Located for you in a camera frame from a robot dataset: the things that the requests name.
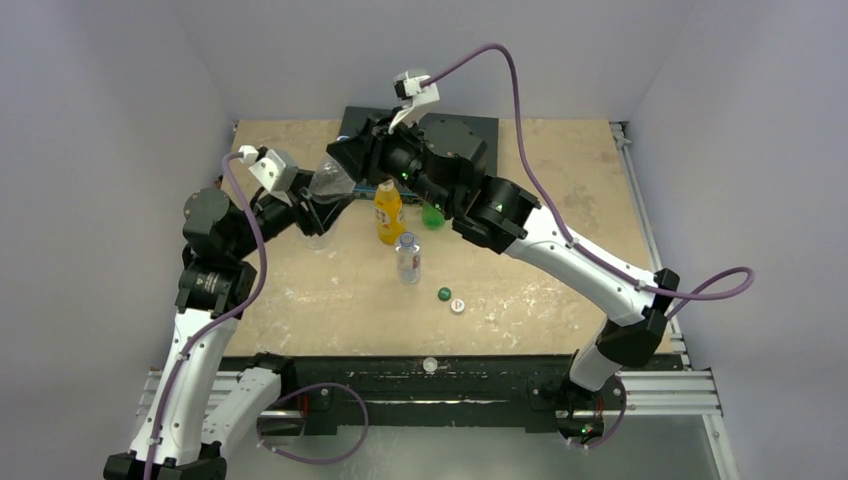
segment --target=gray wall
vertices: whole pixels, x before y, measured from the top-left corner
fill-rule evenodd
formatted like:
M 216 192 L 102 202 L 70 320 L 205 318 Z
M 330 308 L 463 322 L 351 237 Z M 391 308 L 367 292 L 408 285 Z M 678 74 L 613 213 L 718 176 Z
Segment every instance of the gray wall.
M 127 448 L 227 134 L 169 2 L 0 2 L 3 478 L 91 480 Z
M 694 0 L 179 0 L 189 38 L 235 118 L 336 118 L 393 106 L 391 80 L 497 41 L 532 117 L 629 117 Z M 512 116 L 496 53 L 440 83 L 442 111 Z
M 665 263 L 759 272 L 681 319 L 747 480 L 848 478 L 846 24 L 843 0 L 700 0 L 630 125 Z

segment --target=wooden table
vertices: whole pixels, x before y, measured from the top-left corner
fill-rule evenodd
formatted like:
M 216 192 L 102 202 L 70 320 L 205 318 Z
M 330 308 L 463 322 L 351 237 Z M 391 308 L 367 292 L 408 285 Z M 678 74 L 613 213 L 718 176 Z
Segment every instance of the wooden table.
M 233 142 L 283 149 L 315 168 L 339 121 L 242 121 Z M 648 268 L 636 211 L 605 120 L 525 120 L 532 167 L 570 227 L 623 260 Z M 238 162 L 236 178 L 258 183 Z M 515 123 L 500 122 L 498 174 L 536 193 L 524 173 Z M 231 187 L 223 188 L 230 193 Z M 265 290 L 244 314 L 227 355 L 448 355 L 571 353 L 604 315 L 546 273 L 462 240 L 445 225 L 424 228 L 407 207 L 407 229 L 421 239 L 422 278 L 401 285 L 395 252 L 377 239 L 373 204 L 357 200 L 324 250 L 305 247 L 296 228 L 269 242 Z M 248 258 L 257 265 L 257 256 Z M 436 294 L 449 287 L 466 303 L 455 315 Z M 667 341 L 662 351 L 671 351 Z

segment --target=black base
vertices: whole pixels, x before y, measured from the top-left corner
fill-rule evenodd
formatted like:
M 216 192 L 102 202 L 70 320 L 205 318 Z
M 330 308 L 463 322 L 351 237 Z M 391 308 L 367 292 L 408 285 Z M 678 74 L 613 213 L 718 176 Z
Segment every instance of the black base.
M 557 411 L 595 409 L 597 397 L 567 398 L 561 384 L 571 355 L 434 357 L 435 373 L 424 357 L 278 357 L 296 381 L 288 391 L 315 383 L 350 386 L 368 403 L 371 425 L 421 427 L 522 427 L 528 433 L 563 428 Z M 242 371 L 254 357 L 228 357 L 220 370 Z M 679 355 L 655 355 L 640 370 L 682 370 Z M 621 408 L 610 379 L 601 390 L 605 408 Z M 339 425 L 362 425 L 362 411 L 344 392 L 308 396 L 306 435 L 333 435 Z M 292 401 L 281 410 L 298 410 Z

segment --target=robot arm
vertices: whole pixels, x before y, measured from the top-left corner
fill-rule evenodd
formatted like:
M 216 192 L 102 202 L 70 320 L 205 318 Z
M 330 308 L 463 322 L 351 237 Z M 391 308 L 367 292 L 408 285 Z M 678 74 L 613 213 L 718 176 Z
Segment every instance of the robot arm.
M 242 162 L 268 191 L 253 208 L 264 241 L 293 224 L 306 235 L 322 235 L 353 200 L 352 195 L 312 195 L 306 187 L 313 173 L 299 170 L 285 152 L 245 147 L 242 153 Z M 183 236 L 188 242 L 185 270 L 162 384 L 129 452 L 109 457 L 103 472 L 106 479 L 142 478 L 162 395 L 168 395 L 169 401 L 161 412 L 152 478 L 224 478 L 229 449 L 262 410 L 290 387 L 283 381 L 286 364 L 254 365 L 242 374 L 240 388 L 206 417 L 218 365 L 240 316 L 212 328 L 185 354 L 183 348 L 189 338 L 248 297 L 256 270 L 242 259 L 256 249 L 256 240 L 245 213 L 217 188 L 192 194 L 183 212 Z M 171 378 L 178 358 L 182 368 L 167 385 L 165 379 Z
M 592 395 L 622 366 L 644 366 L 662 339 L 671 299 L 634 288 L 595 265 L 566 242 L 553 214 L 534 195 L 486 175 L 486 143 L 466 125 L 448 120 L 423 129 L 395 121 L 403 112 L 371 116 L 356 136 L 328 145 L 327 153 L 355 181 L 393 178 L 453 218 L 453 230 L 464 239 L 544 270 L 604 311 L 606 321 L 575 356 L 562 390 Z M 638 269 L 572 233 L 574 242 L 644 285 L 676 290 L 674 272 Z

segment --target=bottle label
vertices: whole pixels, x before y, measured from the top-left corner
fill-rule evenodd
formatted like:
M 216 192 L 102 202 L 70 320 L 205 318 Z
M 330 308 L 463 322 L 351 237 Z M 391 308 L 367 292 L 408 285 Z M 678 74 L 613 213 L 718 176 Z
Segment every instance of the bottle label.
M 377 224 L 383 228 L 389 228 L 389 225 L 392 223 L 392 218 L 389 217 L 389 214 L 376 205 L 374 206 L 374 218 L 377 219 Z

